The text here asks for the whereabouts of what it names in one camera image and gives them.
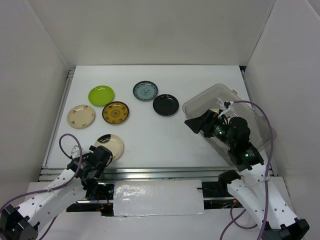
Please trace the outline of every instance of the white wall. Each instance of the white wall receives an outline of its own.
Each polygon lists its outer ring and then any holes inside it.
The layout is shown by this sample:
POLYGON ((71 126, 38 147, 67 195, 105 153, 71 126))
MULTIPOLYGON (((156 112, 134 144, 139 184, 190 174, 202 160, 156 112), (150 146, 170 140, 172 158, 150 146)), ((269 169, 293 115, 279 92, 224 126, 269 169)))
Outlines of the white wall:
POLYGON ((68 63, 247 65, 275 0, 29 0, 68 63))
POLYGON ((306 0, 277 0, 245 73, 277 132, 274 160, 306 240, 319 239, 320 17, 306 0))
POLYGON ((67 71, 23 0, 1 1, 0 32, 2 204, 39 176, 67 71))

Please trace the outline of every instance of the brown patterned plate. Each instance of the brown patterned plate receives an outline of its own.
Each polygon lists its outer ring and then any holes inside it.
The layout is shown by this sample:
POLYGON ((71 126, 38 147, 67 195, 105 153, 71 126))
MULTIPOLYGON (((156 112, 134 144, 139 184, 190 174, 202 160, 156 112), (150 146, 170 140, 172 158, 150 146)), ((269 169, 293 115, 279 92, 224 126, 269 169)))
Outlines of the brown patterned plate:
POLYGON ((82 129, 92 123, 95 115, 95 110, 92 107, 88 105, 78 105, 69 111, 66 120, 71 127, 82 129))
POLYGON ((103 119, 109 124, 120 124, 129 116, 128 106, 121 101, 113 101, 102 110, 103 119))

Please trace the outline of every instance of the black plate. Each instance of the black plate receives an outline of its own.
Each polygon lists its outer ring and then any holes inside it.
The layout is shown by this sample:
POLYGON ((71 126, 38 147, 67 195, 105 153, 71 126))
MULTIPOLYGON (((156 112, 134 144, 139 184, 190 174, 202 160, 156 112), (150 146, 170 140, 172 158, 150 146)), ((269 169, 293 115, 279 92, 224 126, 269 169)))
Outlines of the black plate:
POLYGON ((171 116, 178 111, 179 102, 172 95, 162 94, 154 99, 153 109, 161 116, 171 116))

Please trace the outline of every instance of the green plate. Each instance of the green plate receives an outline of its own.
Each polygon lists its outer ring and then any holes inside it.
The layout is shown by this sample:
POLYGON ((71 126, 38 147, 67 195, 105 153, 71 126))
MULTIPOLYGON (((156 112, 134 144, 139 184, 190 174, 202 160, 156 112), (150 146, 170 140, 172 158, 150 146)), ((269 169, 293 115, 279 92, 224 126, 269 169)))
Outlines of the green plate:
POLYGON ((92 105, 104 106, 110 103, 115 97, 115 93, 109 86, 96 86, 88 95, 88 99, 92 105))

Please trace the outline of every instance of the purple cable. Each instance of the purple cable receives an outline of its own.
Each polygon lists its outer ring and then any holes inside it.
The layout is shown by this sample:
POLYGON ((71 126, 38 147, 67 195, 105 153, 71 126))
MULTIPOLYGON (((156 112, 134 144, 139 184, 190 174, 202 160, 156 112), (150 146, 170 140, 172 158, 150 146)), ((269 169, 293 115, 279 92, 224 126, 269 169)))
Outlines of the purple cable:
MULTIPOLYGON (((268 177, 268 173, 269 173, 269 168, 270 168, 270 164, 271 164, 271 158, 272 158, 272 154, 274 152, 274 132, 272 129, 272 126, 270 124, 269 118, 267 116, 267 114, 265 113, 265 111, 263 111, 263 109, 257 105, 256 103, 252 102, 252 101, 247 101, 247 100, 239 100, 239 101, 234 101, 234 104, 238 104, 238 103, 246 103, 246 104, 251 104, 255 107, 257 107, 260 112, 263 114, 266 123, 268 125, 268 128, 270 130, 270 138, 271 138, 271 143, 270 143, 270 153, 268 156, 268 161, 267 164, 265 166, 265 173, 264 173, 264 177, 268 177)), ((262 226, 259 232, 259 235, 257 237, 257 240, 260 240, 262 238, 262 235, 264 234, 264 230, 266 227, 266 223, 267 223, 267 217, 268 217, 268 210, 269 210, 269 188, 268 188, 268 181, 264 181, 264 187, 265 187, 265 208, 264 208, 264 216, 263 216, 263 221, 262 221, 262 226)), ((242 216, 242 214, 245 213, 245 210, 240 213, 234 220, 232 220, 226 227, 225 229, 222 231, 221 236, 223 236, 223 234, 225 234, 226 230, 239 218, 242 216)))
MULTIPOLYGON (((233 212, 235 206, 236 206, 238 203, 239 203, 238 201, 235 202, 235 203, 232 205, 231 209, 230 209, 230 217, 231 217, 232 220, 235 219, 232 212, 233 212)), ((258 227, 257 224, 256 224, 256 225, 253 225, 253 226, 241 226, 241 225, 238 224, 236 221, 234 221, 234 224, 237 225, 239 228, 246 229, 246 230, 250 230, 250 229, 254 229, 254 228, 258 227)))
MULTIPOLYGON (((69 159, 72 158, 72 156, 69 156, 69 155, 64 151, 64 149, 62 148, 62 145, 61 145, 61 141, 62 141, 62 139, 63 139, 65 136, 70 136, 70 137, 72 137, 72 138, 76 141, 76 143, 77 143, 77 145, 78 145, 78 147, 79 147, 79 152, 80 152, 79 163, 78 163, 78 167, 77 167, 74 175, 73 175, 68 181, 66 181, 65 183, 63 183, 63 184, 61 184, 61 185, 59 185, 59 186, 56 186, 56 187, 51 188, 51 189, 54 190, 54 191, 64 188, 64 187, 67 186, 69 183, 71 183, 73 179, 75 179, 75 177, 77 176, 77 174, 78 174, 79 171, 80 171, 81 164, 82 164, 82 161, 83 161, 81 144, 80 144, 79 140, 78 140, 74 135, 72 135, 72 134, 70 134, 70 133, 63 134, 63 135, 60 137, 60 139, 59 139, 59 147, 60 147, 61 151, 63 152, 63 154, 66 155, 69 159)), ((5 208, 8 204, 10 204, 11 202, 13 202, 14 200, 17 200, 17 199, 19 199, 19 198, 23 198, 23 197, 26 197, 26 196, 29 196, 29 195, 33 195, 33 194, 43 194, 43 193, 47 193, 47 192, 48 192, 48 190, 43 189, 43 190, 26 192, 26 193, 20 194, 20 195, 18 195, 18 196, 15 196, 15 197, 11 198, 10 200, 8 200, 5 204, 3 204, 3 206, 0 208, 0 213, 2 213, 2 211, 4 210, 4 208, 5 208)), ((50 223, 48 229, 45 231, 45 233, 43 234, 43 236, 42 236, 40 239, 43 239, 43 238, 45 237, 45 235, 46 235, 46 234, 48 233, 48 231, 50 230, 50 228, 51 228, 52 224, 54 223, 54 221, 56 220, 56 218, 57 218, 57 217, 55 217, 55 218, 52 220, 52 222, 50 223)))

